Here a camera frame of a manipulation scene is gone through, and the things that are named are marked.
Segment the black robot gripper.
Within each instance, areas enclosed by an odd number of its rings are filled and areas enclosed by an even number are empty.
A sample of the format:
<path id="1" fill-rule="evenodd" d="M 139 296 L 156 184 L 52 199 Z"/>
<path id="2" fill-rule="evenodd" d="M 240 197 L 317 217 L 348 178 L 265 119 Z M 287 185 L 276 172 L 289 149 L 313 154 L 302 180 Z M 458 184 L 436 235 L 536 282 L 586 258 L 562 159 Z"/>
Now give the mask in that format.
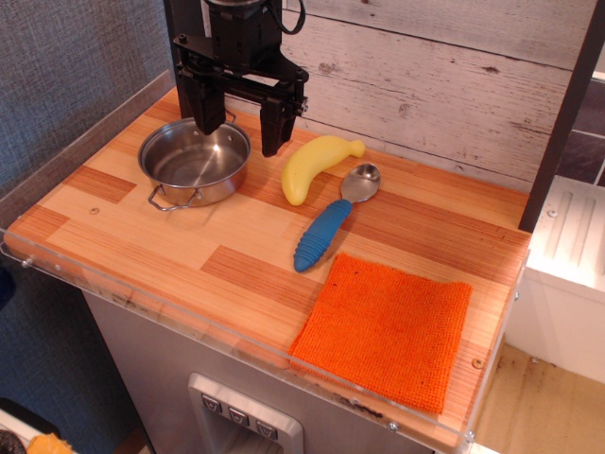
<path id="1" fill-rule="evenodd" d="M 225 95 L 261 106 L 262 153 L 274 156 L 290 140 L 297 115 L 306 109 L 308 73 L 281 51 L 284 35 L 303 29 L 283 22 L 280 1 L 208 1 L 208 36 L 180 35 L 180 78 L 198 129 L 213 133 L 226 121 Z"/>

